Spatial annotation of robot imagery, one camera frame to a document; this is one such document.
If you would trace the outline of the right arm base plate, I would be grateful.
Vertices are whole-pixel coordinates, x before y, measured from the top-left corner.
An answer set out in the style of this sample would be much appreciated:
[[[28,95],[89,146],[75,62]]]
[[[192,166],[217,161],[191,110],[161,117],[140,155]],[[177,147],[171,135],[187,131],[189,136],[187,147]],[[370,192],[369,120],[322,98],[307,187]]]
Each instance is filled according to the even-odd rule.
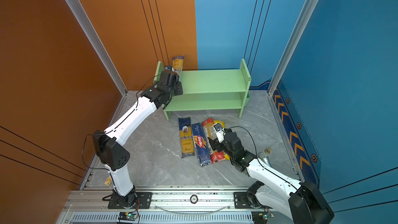
[[[247,192],[234,192],[234,207],[236,209],[262,209],[265,208],[264,205],[261,205],[259,202],[253,202],[252,199],[248,197]]]

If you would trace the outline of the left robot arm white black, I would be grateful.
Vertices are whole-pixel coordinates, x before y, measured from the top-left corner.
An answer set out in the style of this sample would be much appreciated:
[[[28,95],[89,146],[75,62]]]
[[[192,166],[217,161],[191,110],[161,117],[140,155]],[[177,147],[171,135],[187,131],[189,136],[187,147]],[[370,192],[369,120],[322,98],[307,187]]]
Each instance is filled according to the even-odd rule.
[[[124,148],[127,139],[137,127],[160,107],[166,107],[176,95],[182,95],[179,74],[173,70],[162,71],[154,77],[154,83],[137,94],[136,103],[114,124],[104,131],[92,134],[96,155],[109,172],[114,185],[111,200],[122,208],[136,207],[135,186],[127,164],[130,153]]]

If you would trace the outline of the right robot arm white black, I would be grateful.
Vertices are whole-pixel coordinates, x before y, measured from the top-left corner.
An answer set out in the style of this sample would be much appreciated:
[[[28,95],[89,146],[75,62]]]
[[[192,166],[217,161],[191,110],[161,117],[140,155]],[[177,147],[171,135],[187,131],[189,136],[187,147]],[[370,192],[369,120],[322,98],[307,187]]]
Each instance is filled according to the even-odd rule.
[[[224,151],[239,172],[256,180],[247,190],[252,207],[271,207],[295,224],[329,224],[333,220],[333,210],[313,182],[293,179],[272,168],[246,150],[231,129],[220,129],[208,142],[212,149]]]

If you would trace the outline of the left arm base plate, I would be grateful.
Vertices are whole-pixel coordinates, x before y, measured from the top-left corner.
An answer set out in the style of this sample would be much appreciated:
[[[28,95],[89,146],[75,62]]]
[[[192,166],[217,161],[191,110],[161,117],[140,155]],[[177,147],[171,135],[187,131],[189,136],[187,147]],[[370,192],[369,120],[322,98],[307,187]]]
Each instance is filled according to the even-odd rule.
[[[109,199],[108,209],[149,209],[152,200],[152,192],[132,192],[126,196],[120,196],[115,191]]]

